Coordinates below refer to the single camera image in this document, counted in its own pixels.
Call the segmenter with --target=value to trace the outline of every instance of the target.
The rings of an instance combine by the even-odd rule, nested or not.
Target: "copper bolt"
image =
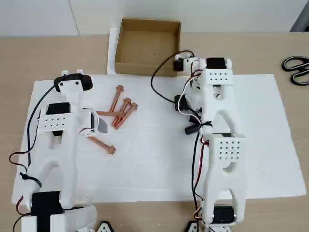
[[[124,117],[124,112],[110,112],[110,111],[97,111],[98,115],[101,116],[113,116],[113,117]]]
[[[100,147],[103,147],[104,149],[107,150],[108,154],[112,155],[115,153],[116,148],[114,146],[108,146],[106,143],[102,142],[101,140],[95,138],[95,137],[88,137],[89,140],[92,142],[96,143]]]
[[[125,98],[124,99],[124,103],[122,104],[122,106],[121,106],[121,108],[120,108],[120,110],[119,110],[119,112],[121,112],[121,113],[125,113],[125,109],[126,109],[126,107],[128,106],[128,105],[130,105],[131,104],[131,99],[130,98]],[[124,117],[124,115],[123,116],[117,116],[117,117],[115,117],[115,119],[114,119],[114,121],[112,122],[112,126],[115,126],[116,124],[117,124],[117,121],[120,119],[120,118],[123,118]]]
[[[120,121],[117,122],[117,124],[115,125],[115,129],[118,129],[123,123],[124,121],[130,116],[130,114],[134,111],[137,110],[137,104],[136,103],[132,103],[130,105],[130,108],[128,109],[128,111],[125,113],[125,116],[120,119]]]
[[[115,109],[115,106],[116,106],[117,101],[118,101],[118,99],[119,99],[119,96],[120,96],[121,92],[124,91],[124,87],[123,87],[123,86],[117,86],[117,87],[116,87],[116,90],[117,90],[117,91],[116,91],[116,94],[115,94],[114,99],[113,99],[113,101],[112,101],[112,105],[111,105],[111,108],[110,108],[110,112],[114,112],[114,109]]]

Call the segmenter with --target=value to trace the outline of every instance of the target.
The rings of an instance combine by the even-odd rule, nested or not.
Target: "brown cardboard box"
[[[120,74],[151,76],[170,55],[179,51],[179,21],[123,18],[115,56]],[[157,76],[176,76],[171,58]]]

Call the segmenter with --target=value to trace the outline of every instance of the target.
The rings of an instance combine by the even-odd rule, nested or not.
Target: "wooden table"
[[[8,154],[20,148],[34,80],[53,80],[63,69],[106,73],[108,39],[108,35],[0,39],[0,231],[12,231],[17,218],[11,204],[16,169],[8,163]],[[286,57],[309,56],[309,33],[183,33],[181,48],[191,49],[199,57],[231,58],[235,74],[275,74],[309,185],[309,87],[292,85],[290,74],[281,70]],[[116,231],[123,232],[182,232],[194,209],[192,202],[102,203],[96,207],[98,220],[108,220]],[[308,228],[306,196],[249,200],[245,221],[233,231],[307,232]]]

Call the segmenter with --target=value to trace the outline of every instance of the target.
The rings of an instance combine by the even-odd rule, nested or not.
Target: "white foam sheet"
[[[188,117],[157,96],[150,88],[150,78],[140,76],[92,75],[94,87],[82,96],[82,107],[108,110],[115,87],[124,86],[122,98],[130,97],[138,104],[119,130],[111,126],[112,118],[102,117],[109,132],[100,139],[117,149],[114,155],[84,137],[78,139],[76,186],[77,202],[135,202],[192,200],[191,161],[196,134],[185,135]],[[156,78],[154,86],[172,97],[182,90],[185,78]],[[29,112],[52,81],[36,81]],[[236,75],[235,94],[248,138],[246,175],[247,198],[292,197],[306,194],[303,175],[291,139],[284,107],[273,75]],[[46,102],[59,98],[52,91]],[[221,118],[214,128],[224,128]],[[34,137],[35,123],[31,127]],[[26,150],[26,136],[21,150]],[[202,194],[208,151],[205,149],[202,179],[197,192]],[[27,163],[27,156],[20,156]],[[17,170],[12,202],[21,196],[22,180]],[[41,191],[59,190],[61,175],[57,168],[43,181]],[[219,199],[229,199],[223,191]]]

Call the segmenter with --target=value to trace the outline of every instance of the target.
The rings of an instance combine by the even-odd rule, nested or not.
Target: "scissor handle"
[[[309,86],[309,80],[305,81],[305,82],[299,82],[299,81],[296,80],[296,78],[304,76],[306,74],[309,74],[309,69],[304,69],[300,72],[293,74],[291,76],[290,80],[294,85],[297,85],[297,86]]]
[[[287,66],[287,63],[291,60],[299,60],[302,61],[303,63],[289,67]],[[307,57],[299,57],[299,56],[289,57],[285,59],[281,65],[282,69],[285,70],[286,72],[301,70],[306,68],[307,66],[309,66],[309,59]]]

